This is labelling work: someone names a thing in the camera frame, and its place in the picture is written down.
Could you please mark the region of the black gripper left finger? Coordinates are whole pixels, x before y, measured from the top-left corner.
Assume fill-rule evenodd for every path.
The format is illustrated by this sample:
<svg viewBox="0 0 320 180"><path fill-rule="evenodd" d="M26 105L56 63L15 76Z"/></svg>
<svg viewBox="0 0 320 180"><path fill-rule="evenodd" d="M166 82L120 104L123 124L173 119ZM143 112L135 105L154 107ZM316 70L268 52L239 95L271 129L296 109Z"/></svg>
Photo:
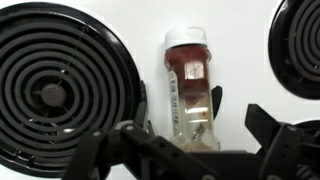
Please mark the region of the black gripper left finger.
<svg viewBox="0 0 320 180"><path fill-rule="evenodd" d="M133 123L84 134L63 180L106 180L119 164L138 180L214 180L214 171L200 160Z"/></svg>

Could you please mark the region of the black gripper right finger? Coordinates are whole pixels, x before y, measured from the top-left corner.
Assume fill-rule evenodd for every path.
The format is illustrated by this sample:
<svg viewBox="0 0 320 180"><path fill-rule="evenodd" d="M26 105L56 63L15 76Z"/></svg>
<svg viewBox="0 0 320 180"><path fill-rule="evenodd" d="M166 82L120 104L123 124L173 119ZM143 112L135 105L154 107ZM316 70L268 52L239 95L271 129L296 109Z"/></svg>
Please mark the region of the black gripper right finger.
<svg viewBox="0 0 320 180"><path fill-rule="evenodd" d="M320 121L279 122L257 104L245 126L261 145L259 180L320 180Z"/></svg>

